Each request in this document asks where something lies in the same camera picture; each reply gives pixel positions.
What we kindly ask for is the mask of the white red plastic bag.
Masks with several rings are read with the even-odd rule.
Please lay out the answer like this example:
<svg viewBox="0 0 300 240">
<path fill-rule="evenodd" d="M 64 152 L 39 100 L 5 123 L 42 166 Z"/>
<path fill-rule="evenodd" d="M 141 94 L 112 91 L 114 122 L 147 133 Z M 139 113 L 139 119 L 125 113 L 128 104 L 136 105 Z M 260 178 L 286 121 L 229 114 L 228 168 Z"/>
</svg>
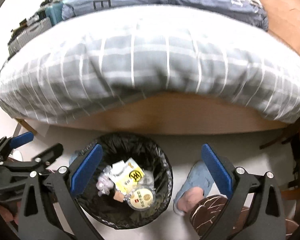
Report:
<svg viewBox="0 0 300 240">
<path fill-rule="evenodd" d="M 109 178 L 111 175 L 111 167 L 108 165 L 104 168 L 103 172 L 99 175 L 96 188 L 98 189 L 98 195 L 109 195 L 110 191 L 114 188 L 113 181 Z"/>
</svg>

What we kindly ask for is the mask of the yellow rice cracker packet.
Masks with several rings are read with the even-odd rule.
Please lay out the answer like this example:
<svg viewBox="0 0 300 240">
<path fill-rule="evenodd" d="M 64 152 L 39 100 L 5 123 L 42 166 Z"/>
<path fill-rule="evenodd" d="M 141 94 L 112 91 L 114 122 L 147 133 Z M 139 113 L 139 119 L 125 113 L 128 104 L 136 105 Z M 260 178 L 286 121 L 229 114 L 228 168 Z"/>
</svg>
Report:
<svg viewBox="0 0 300 240">
<path fill-rule="evenodd" d="M 124 195 L 128 194 L 145 175 L 143 169 L 133 158 L 114 163 L 111 168 L 109 178 L 115 184 L 117 191 Z"/>
</svg>

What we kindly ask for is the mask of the yellow yogurt cup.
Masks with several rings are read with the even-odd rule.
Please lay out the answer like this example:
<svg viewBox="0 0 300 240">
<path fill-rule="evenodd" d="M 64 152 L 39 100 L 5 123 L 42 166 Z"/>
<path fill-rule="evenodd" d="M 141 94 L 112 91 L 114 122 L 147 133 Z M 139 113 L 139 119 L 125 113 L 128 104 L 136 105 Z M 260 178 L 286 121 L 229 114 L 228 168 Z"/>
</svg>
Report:
<svg viewBox="0 0 300 240">
<path fill-rule="evenodd" d="M 125 196 L 125 201 L 133 210 L 145 211 L 154 205 L 155 192 L 150 187 L 136 187 Z"/>
</svg>

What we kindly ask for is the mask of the black lined trash bin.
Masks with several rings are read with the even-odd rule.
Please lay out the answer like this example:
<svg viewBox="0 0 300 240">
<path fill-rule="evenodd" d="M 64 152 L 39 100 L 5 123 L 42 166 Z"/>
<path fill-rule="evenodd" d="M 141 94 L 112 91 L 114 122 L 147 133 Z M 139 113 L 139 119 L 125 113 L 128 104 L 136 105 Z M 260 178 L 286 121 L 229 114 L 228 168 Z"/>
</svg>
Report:
<svg viewBox="0 0 300 240">
<path fill-rule="evenodd" d="M 159 217 L 168 207 L 173 188 L 166 154 L 148 137 L 109 133 L 91 142 L 102 147 L 102 159 L 83 193 L 80 206 L 91 217 L 114 229 L 135 229 Z"/>
</svg>

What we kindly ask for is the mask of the brown paper tag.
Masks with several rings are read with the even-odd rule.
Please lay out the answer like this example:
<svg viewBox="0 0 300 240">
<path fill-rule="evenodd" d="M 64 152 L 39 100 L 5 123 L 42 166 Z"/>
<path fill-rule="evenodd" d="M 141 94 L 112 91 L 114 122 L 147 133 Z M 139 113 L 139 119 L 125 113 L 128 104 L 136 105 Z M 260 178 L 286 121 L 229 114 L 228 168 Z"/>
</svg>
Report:
<svg viewBox="0 0 300 240">
<path fill-rule="evenodd" d="M 125 201 L 125 195 L 120 191 L 115 191 L 113 199 L 122 203 Z"/>
</svg>

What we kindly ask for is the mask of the person's bare foot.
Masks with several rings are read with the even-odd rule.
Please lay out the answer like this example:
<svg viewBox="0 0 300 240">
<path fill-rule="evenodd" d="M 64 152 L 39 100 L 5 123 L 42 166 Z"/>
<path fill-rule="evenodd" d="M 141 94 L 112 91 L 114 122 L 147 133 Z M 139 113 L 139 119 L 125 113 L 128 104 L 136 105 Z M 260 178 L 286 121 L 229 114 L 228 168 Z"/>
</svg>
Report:
<svg viewBox="0 0 300 240">
<path fill-rule="evenodd" d="M 204 190 L 200 187 L 193 187 L 187 190 L 177 201 L 177 209 L 184 213 L 189 213 L 204 199 Z"/>
</svg>

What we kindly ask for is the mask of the blue slipper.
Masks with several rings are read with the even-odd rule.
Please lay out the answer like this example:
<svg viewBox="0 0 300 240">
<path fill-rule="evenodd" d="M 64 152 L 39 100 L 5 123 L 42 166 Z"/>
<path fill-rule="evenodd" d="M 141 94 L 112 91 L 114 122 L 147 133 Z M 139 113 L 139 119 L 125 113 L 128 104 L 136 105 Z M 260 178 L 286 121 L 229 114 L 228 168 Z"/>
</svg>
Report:
<svg viewBox="0 0 300 240">
<path fill-rule="evenodd" d="M 182 185 L 181 189 L 174 199 L 174 212 L 180 216 L 184 216 L 187 214 L 177 209 L 177 201 L 187 190 L 193 187 L 200 187 L 204 190 L 204 197 L 206 197 L 210 193 L 213 184 L 214 180 L 210 172 L 208 171 L 206 164 L 202 160 L 197 161 L 191 168 L 185 180 L 185 183 Z"/>
</svg>

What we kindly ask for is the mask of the grey checked bed sheet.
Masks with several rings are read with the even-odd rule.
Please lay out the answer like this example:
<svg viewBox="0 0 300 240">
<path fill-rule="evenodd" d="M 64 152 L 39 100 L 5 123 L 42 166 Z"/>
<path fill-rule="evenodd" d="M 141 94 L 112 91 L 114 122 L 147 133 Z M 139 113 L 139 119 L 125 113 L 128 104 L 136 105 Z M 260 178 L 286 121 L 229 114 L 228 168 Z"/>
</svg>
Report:
<svg viewBox="0 0 300 240">
<path fill-rule="evenodd" d="M 61 22 L 0 70 L 0 107 L 48 124 L 164 91 L 215 96 L 293 123 L 300 117 L 300 56 L 218 13 L 141 5 Z"/>
</svg>

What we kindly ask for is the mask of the grey suitcase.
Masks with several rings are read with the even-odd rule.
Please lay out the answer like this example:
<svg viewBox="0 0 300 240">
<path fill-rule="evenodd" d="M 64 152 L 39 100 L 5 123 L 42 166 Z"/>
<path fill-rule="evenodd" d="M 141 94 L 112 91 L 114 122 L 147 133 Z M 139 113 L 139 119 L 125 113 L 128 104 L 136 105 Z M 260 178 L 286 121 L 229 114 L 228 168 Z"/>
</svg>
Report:
<svg viewBox="0 0 300 240">
<path fill-rule="evenodd" d="M 50 19 L 44 18 L 43 20 L 26 27 L 17 35 L 14 35 L 8 42 L 9 55 L 15 55 L 21 48 L 23 48 L 28 42 L 35 37 L 46 32 L 52 27 Z"/>
</svg>

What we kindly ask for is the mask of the teal suitcase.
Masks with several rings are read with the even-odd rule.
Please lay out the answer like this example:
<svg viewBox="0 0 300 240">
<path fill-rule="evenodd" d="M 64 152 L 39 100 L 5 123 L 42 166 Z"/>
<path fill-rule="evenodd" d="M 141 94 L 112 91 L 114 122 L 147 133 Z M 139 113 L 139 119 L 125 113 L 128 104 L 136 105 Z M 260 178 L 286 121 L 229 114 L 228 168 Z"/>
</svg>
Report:
<svg viewBox="0 0 300 240">
<path fill-rule="evenodd" d="M 59 22 L 63 21 L 62 8 L 63 8 L 63 3 L 58 2 L 58 3 L 52 3 L 44 9 L 46 17 L 50 19 L 52 26 L 55 26 Z"/>
</svg>

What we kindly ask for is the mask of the wooden headboard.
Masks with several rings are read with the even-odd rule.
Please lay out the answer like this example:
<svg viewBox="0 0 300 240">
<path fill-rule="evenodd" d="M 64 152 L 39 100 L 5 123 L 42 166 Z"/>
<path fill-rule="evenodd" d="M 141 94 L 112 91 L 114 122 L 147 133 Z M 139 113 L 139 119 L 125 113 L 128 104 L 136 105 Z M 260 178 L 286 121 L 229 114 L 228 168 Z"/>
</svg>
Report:
<svg viewBox="0 0 300 240">
<path fill-rule="evenodd" d="M 300 0 L 260 0 L 268 13 L 269 31 L 300 55 Z"/>
</svg>

